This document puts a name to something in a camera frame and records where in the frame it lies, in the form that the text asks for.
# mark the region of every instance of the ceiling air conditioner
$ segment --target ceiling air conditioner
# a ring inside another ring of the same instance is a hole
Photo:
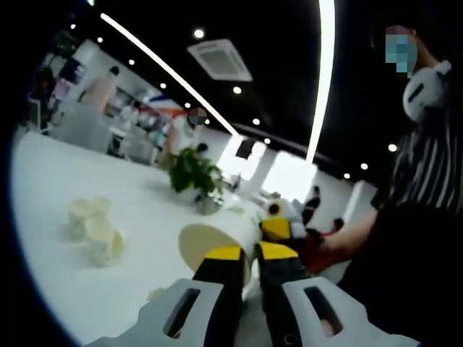
[[[214,80],[252,81],[249,70],[230,40],[206,41],[187,50]]]

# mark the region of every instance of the headphones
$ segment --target headphones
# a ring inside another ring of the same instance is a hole
[[[443,108],[451,64],[445,60],[435,67],[425,67],[411,76],[402,102],[405,113],[415,123],[421,123],[429,108]]]

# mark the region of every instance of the black ceiling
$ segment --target black ceiling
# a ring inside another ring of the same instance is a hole
[[[336,45],[331,91],[315,163],[335,176],[378,182],[391,159],[389,143],[409,126],[402,110],[404,81],[370,46],[372,5],[376,1],[336,0]],[[318,91],[320,15],[318,0],[275,1],[104,1],[80,16],[77,33],[145,80],[158,86],[179,105],[197,101],[155,62],[98,18],[105,12],[185,78],[228,122],[241,124],[243,134],[256,129],[278,137],[271,147],[304,156],[310,139]],[[212,80],[187,52],[198,41],[192,32],[205,29],[204,40],[228,38],[242,56],[252,82]],[[235,95],[232,88],[242,88]],[[261,120],[257,127],[254,118]],[[211,127],[224,130],[211,119]],[[360,170],[368,163],[367,171]]]

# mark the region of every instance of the green leaves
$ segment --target green leaves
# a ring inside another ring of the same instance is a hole
[[[203,194],[217,191],[223,193],[224,180],[220,168],[209,159],[201,158],[196,150],[185,148],[175,158],[169,170],[171,186],[180,193],[190,187],[199,189]]]

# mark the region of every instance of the led strip light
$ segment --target led strip light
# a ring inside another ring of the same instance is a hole
[[[320,7],[320,77],[318,80],[317,103],[315,104],[315,115],[313,117],[312,132],[310,134],[307,156],[308,163],[313,162],[318,140],[320,139],[321,128],[325,118],[326,104],[330,93],[331,73],[333,72],[334,60],[334,38],[336,30],[336,16],[334,0],[318,0]]]
[[[126,28],[120,25],[118,22],[113,20],[107,14],[102,13],[101,19],[112,26],[114,29],[119,31],[123,36],[129,39],[134,45],[141,49],[146,55],[148,55],[155,63],[157,63],[161,68],[163,68],[168,74],[170,74],[174,80],[176,80],[183,88],[189,92],[193,98],[195,98],[201,105],[204,106],[209,113],[214,116],[220,124],[222,124],[225,129],[227,129],[233,136],[238,136],[238,132],[231,126],[229,122],[225,120],[224,117],[214,108],[210,103],[206,101],[187,81],[185,81],[179,74],[177,74],[174,69],[172,69],[164,60],[162,60],[156,53],[150,50],[143,42],[138,40],[132,33],[130,33]]]

